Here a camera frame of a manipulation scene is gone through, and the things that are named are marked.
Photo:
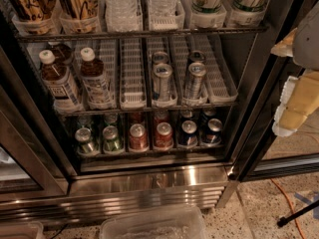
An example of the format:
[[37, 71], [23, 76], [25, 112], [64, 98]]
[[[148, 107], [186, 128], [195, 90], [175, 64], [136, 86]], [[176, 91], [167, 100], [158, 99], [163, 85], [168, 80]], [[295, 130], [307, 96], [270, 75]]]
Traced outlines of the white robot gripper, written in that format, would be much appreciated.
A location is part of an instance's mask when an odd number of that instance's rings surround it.
[[284, 84], [280, 105], [276, 109], [272, 131], [290, 136], [319, 108], [319, 2], [270, 51], [278, 57], [292, 57], [306, 70], [300, 77], [289, 76]]

